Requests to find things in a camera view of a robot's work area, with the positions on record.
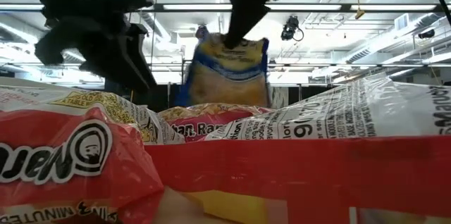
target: red plastic wrapper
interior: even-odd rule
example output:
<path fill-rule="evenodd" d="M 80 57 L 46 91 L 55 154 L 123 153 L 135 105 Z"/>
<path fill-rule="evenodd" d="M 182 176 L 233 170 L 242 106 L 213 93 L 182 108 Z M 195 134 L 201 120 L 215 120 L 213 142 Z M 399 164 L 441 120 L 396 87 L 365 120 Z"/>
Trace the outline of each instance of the red plastic wrapper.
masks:
<path fill-rule="evenodd" d="M 199 104 L 174 107 L 159 113 L 186 142 L 202 140 L 209 133 L 237 119 L 260 115 L 270 108 L 237 104 Z"/>
<path fill-rule="evenodd" d="M 450 136 L 225 139 L 145 148 L 165 185 L 187 195 L 220 192 L 217 204 L 248 211 L 227 213 L 241 223 L 449 223 L 451 218 Z M 261 203 L 264 212 L 253 214 L 255 208 L 240 204 L 243 199 Z"/>
<path fill-rule="evenodd" d="M 127 107 L 139 113 L 113 94 L 0 87 L 0 223 L 150 223 L 163 185 Z"/>

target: maruchan ramen package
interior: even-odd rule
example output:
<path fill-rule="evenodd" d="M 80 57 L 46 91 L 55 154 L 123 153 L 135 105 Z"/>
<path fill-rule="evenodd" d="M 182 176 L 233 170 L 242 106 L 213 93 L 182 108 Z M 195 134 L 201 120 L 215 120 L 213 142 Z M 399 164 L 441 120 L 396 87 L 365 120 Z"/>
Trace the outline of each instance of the maruchan ramen package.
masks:
<path fill-rule="evenodd" d="M 269 108 L 237 104 L 198 104 L 187 108 L 170 108 L 159 115 L 183 135 L 186 142 L 193 142 L 229 122 L 269 111 Z"/>
<path fill-rule="evenodd" d="M 150 223 L 163 185 L 144 144 L 183 142 L 157 114 L 77 89 L 0 86 L 0 132 L 0 223 Z"/>
<path fill-rule="evenodd" d="M 197 45 L 177 105 L 270 106 L 266 85 L 268 40 L 242 40 L 236 48 L 227 49 L 223 39 L 219 33 L 210 34 Z"/>
<path fill-rule="evenodd" d="M 239 223 L 444 224 L 449 111 L 450 87 L 374 75 L 146 150 L 165 185 Z"/>

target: ceiling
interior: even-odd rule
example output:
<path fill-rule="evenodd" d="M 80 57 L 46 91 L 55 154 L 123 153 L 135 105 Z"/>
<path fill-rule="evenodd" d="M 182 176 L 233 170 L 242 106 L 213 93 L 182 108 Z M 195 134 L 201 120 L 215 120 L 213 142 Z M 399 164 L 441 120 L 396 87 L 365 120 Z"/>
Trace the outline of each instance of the ceiling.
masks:
<path fill-rule="evenodd" d="M 438 0 L 279 0 L 272 3 L 279 4 L 438 4 Z M 39 0 L 0 0 L 0 4 L 38 4 Z M 229 0 L 155 0 L 156 4 L 226 4 Z M 33 30 L 33 35 L 38 36 L 47 31 L 44 27 L 45 17 L 39 12 L 7 12 L 0 13 L 18 20 L 23 26 L 14 26 L 23 32 Z M 155 77 L 160 83 L 181 82 L 181 62 L 182 59 L 191 59 L 197 39 L 194 32 L 198 25 L 205 24 L 210 32 L 227 32 L 229 12 L 196 12 L 183 11 L 177 13 L 151 13 L 161 25 L 161 28 L 171 36 L 170 39 L 155 40 L 153 42 L 150 34 L 144 43 L 144 54 L 148 61 L 152 63 L 174 63 L 173 66 L 153 66 Z M 410 13 L 409 19 L 414 22 L 427 13 Z M 283 25 L 290 15 L 298 17 L 300 27 L 304 31 L 304 39 L 301 42 L 282 41 L 280 34 Z M 374 42 L 382 42 L 378 49 L 365 55 L 354 63 L 382 63 L 389 58 L 404 54 L 408 51 L 418 49 L 421 45 L 437 42 L 440 39 L 449 37 L 451 29 L 446 20 L 437 20 L 428 26 L 435 28 L 435 37 L 430 39 L 413 38 L 412 33 L 393 37 L 390 40 L 384 39 L 384 35 L 393 32 L 395 19 L 404 15 L 400 10 L 392 13 L 365 13 L 359 20 L 355 20 L 355 13 L 343 13 L 340 11 L 331 13 L 309 13 L 303 11 L 296 12 L 276 12 L 268 15 L 248 33 L 247 39 L 268 38 L 270 41 L 268 56 L 274 58 L 276 63 L 345 63 L 345 58 L 350 57 L 359 49 Z M 143 19 L 138 13 L 133 13 L 133 22 L 143 23 Z M 428 49 L 409 56 L 396 62 L 411 63 L 419 54 L 422 58 L 431 55 Z M 76 57 L 71 57 L 70 62 L 77 62 Z M 7 63 L 10 57 L 1 59 L 1 63 Z M 273 69 L 270 74 L 271 83 L 308 83 L 310 80 L 323 79 L 334 82 L 332 77 L 354 75 L 360 68 L 335 68 L 324 70 L 320 66 L 302 66 L 298 68 L 285 66 Z"/>

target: blue chip bag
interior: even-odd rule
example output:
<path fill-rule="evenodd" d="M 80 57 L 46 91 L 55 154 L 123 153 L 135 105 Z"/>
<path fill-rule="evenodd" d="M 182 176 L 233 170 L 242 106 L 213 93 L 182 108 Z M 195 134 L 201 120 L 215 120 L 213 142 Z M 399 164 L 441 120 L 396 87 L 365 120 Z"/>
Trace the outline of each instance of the blue chip bag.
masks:
<path fill-rule="evenodd" d="M 266 84 L 269 41 L 243 39 L 239 46 L 227 49 L 223 45 L 224 38 L 224 35 L 213 33 L 200 40 L 176 105 L 270 106 Z"/>

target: maruchan logo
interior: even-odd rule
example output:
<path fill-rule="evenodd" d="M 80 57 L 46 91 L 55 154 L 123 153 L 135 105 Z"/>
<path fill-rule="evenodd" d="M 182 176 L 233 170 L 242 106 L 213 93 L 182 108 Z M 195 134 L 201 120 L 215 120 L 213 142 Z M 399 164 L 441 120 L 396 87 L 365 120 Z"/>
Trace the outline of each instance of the maruchan logo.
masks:
<path fill-rule="evenodd" d="M 0 143 L 0 183 L 16 180 L 43 185 L 65 183 L 74 175 L 100 175 L 113 144 L 108 126 L 100 120 L 79 124 L 61 146 L 21 146 Z"/>

